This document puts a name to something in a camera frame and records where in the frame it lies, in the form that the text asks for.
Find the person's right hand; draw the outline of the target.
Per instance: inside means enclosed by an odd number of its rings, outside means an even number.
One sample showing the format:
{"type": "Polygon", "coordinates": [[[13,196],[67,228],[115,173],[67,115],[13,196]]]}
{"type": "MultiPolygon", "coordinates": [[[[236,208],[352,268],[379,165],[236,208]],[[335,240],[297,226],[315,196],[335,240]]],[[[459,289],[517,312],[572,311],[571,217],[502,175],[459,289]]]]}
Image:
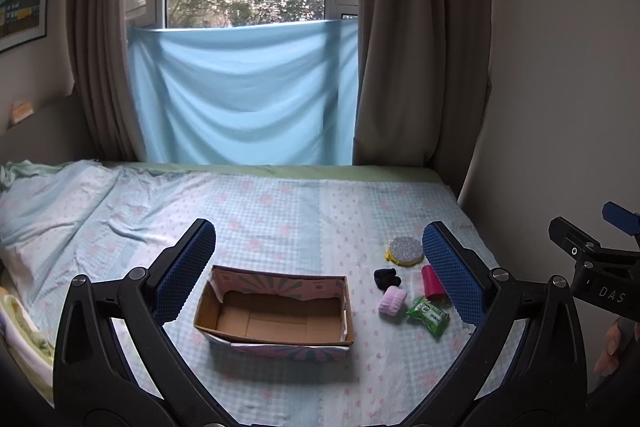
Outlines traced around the person's right hand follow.
{"type": "Polygon", "coordinates": [[[606,331],[604,335],[604,348],[593,367],[593,372],[601,377],[613,374],[620,361],[618,351],[624,340],[634,335],[634,340],[639,340],[639,324],[631,323],[623,317],[619,317],[606,331]]]}

